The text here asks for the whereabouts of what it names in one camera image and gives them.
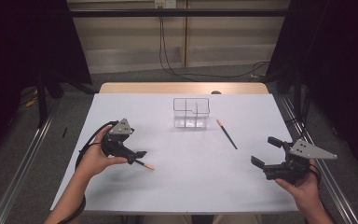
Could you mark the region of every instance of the table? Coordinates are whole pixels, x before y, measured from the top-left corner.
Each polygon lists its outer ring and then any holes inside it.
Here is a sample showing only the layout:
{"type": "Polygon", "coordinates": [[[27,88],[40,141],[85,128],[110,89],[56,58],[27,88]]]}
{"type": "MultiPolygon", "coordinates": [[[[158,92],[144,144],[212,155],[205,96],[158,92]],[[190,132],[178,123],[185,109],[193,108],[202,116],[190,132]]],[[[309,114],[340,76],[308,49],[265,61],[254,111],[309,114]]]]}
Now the table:
{"type": "Polygon", "coordinates": [[[267,143],[270,134],[291,140],[275,101],[263,84],[108,83],[101,92],[108,94],[97,94],[94,98],[55,202],[74,171],[78,149],[99,128],[101,120],[111,114],[117,119],[130,114],[129,123],[135,132],[125,145],[134,151],[146,149],[143,161],[156,166],[156,170],[136,164],[118,165],[93,177],[86,191],[86,211],[118,214],[296,211],[292,197],[250,164],[254,153],[266,164],[284,160],[283,150],[267,143]],[[231,95],[212,95],[211,91],[231,95]],[[211,117],[222,119],[239,149],[234,149],[214,120],[206,130],[179,130],[173,123],[167,124],[173,117],[172,99],[181,96],[208,97],[211,117]],[[140,108],[145,110],[143,117],[136,114],[140,108]],[[249,117],[231,119],[240,114],[249,117]]]}

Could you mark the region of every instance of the metal rail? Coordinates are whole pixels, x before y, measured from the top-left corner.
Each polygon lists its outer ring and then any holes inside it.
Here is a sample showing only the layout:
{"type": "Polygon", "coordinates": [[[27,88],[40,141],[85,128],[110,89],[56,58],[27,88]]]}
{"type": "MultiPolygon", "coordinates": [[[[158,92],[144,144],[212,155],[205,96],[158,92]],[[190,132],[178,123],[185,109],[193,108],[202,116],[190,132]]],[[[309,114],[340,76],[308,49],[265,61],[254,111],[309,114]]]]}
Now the metal rail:
{"type": "Polygon", "coordinates": [[[34,157],[36,156],[37,151],[42,145],[46,133],[48,132],[48,128],[51,124],[52,117],[57,111],[59,101],[60,100],[54,101],[53,105],[51,106],[51,113],[48,116],[47,121],[41,128],[36,130],[31,145],[28,147],[28,150],[25,153],[25,156],[22,159],[16,174],[14,174],[14,177],[12,178],[10,185],[8,186],[4,196],[0,200],[0,224],[5,223],[7,216],[11,210],[11,207],[13,206],[13,203],[16,201],[16,198],[21,190],[24,180],[28,174],[28,171],[30,170],[31,165],[34,161],[34,157]]]}
{"type": "MultiPolygon", "coordinates": [[[[282,102],[290,118],[294,119],[296,115],[294,113],[294,106],[290,99],[288,97],[283,97],[282,102]]],[[[304,126],[302,123],[296,122],[295,127],[298,133],[301,133],[304,126]]],[[[314,144],[310,134],[307,131],[304,132],[304,138],[307,142],[314,144]]],[[[324,160],[316,160],[316,162],[322,172],[322,179],[324,184],[326,185],[326,188],[329,191],[334,203],[336,204],[338,212],[341,214],[345,223],[358,224],[358,219],[354,214],[348,199],[345,197],[341,188],[338,186],[336,179],[330,173],[330,170],[328,169],[324,160]]]]}
{"type": "Polygon", "coordinates": [[[72,17],[291,17],[306,16],[312,9],[71,9],[72,17]]]}

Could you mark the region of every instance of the floor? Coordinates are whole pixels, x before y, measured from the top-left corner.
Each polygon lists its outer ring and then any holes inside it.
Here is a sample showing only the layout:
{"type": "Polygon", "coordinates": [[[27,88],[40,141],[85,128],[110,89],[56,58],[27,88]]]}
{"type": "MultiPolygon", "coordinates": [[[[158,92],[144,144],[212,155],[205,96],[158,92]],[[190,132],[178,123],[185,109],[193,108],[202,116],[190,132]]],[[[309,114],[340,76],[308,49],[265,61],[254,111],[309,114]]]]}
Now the floor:
{"type": "MultiPolygon", "coordinates": [[[[257,71],[257,75],[263,75],[267,67],[257,71]]],[[[92,74],[93,85],[89,86],[98,90],[106,81],[188,81],[183,76],[167,74],[161,69],[136,71],[123,71],[118,73],[92,74]]],[[[222,77],[197,77],[187,76],[196,81],[255,81],[251,77],[252,65],[219,65],[209,67],[175,68],[178,74],[202,73],[210,75],[222,75],[222,77]]],[[[49,121],[48,128],[38,130],[37,102],[31,106],[20,106],[14,116],[7,132],[0,142],[0,223],[40,223],[48,215],[51,200],[54,198],[57,187],[60,185],[63,171],[66,169],[72,150],[76,145],[77,137],[81,132],[83,122],[92,102],[92,95],[80,92],[71,86],[62,84],[65,95],[61,99],[48,97],[49,113],[54,114],[49,121]],[[35,143],[34,138],[43,135],[43,141],[35,143]],[[19,167],[24,166],[23,159],[29,155],[30,147],[34,146],[37,151],[29,156],[28,172],[18,172],[19,167]]],[[[285,105],[282,99],[291,98],[293,90],[282,95],[276,92],[274,83],[268,84],[268,90],[274,94],[277,105],[282,111],[285,119],[290,116],[284,114],[285,105]]],[[[22,98],[27,102],[32,94],[22,98]]],[[[326,165],[339,185],[339,191],[343,193],[349,206],[349,218],[342,218],[342,213],[337,209],[337,202],[330,196],[329,188],[325,185],[321,189],[321,198],[325,200],[326,206],[333,214],[337,223],[358,223],[358,160],[356,160],[345,142],[333,132],[334,124],[324,115],[316,102],[310,101],[310,110],[307,122],[307,131],[313,142],[321,148],[328,149],[338,154],[337,161],[327,161],[326,165]]],[[[288,125],[289,132],[293,138],[298,137],[296,126],[288,125]]],[[[104,214],[82,216],[84,223],[120,223],[118,216],[104,214]]],[[[302,223],[303,218],[298,213],[283,215],[263,215],[263,223],[302,223]]]]}

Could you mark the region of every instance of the clear plastic container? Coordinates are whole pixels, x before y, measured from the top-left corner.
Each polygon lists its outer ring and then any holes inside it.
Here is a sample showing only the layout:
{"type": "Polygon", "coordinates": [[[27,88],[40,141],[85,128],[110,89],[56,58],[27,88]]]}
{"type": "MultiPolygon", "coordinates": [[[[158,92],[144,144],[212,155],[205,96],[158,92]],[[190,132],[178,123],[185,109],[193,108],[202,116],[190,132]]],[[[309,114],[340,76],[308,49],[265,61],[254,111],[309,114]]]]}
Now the clear plastic container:
{"type": "Polygon", "coordinates": [[[173,113],[176,128],[206,128],[209,118],[209,99],[175,98],[173,113]]]}

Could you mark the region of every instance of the white paper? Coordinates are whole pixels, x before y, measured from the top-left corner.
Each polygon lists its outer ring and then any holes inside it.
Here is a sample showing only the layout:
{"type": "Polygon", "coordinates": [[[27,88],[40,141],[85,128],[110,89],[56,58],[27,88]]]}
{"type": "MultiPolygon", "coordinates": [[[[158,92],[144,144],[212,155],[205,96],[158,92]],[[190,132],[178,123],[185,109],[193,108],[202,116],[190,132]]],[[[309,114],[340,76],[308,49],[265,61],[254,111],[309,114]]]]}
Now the white paper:
{"type": "Polygon", "coordinates": [[[127,118],[135,132],[124,142],[133,151],[147,151],[141,161],[108,167],[87,188],[86,211],[217,214],[296,211],[292,196],[261,169],[284,161],[283,149],[269,136],[291,142],[276,103],[269,94],[176,95],[96,94],[52,208],[75,167],[78,151],[92,134],[111,120],[127,118]],[[206,129],[174,128],[173,99],[210,99],[206,129]],[[238,147],[231,145],[216,119],[238,147]]]}

